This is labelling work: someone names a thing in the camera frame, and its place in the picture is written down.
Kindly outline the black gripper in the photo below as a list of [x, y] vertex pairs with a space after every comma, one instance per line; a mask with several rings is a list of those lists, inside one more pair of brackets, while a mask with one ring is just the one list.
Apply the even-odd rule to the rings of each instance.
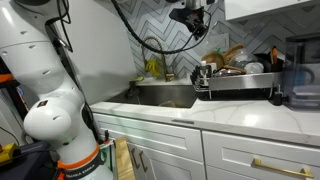
[[184, 24], [187, 29], [198, 40], [201, 38], [208, 26], [204, 23], [204, 7], [214, 4], [215, 0], [184, 0], [184, 8], [174, 8], [169, 17]]

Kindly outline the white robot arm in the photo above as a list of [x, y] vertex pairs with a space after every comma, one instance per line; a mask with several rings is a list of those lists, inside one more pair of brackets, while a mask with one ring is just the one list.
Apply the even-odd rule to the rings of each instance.
[[13, 77], [39, 98], [24, 118], [24, 130], [59, 154], [58, 180], [113, 180], [83, 120], [84, 95], [46, 32], [56, 21], [71, 22], [67, 0], [0, 0], [0, 56]]

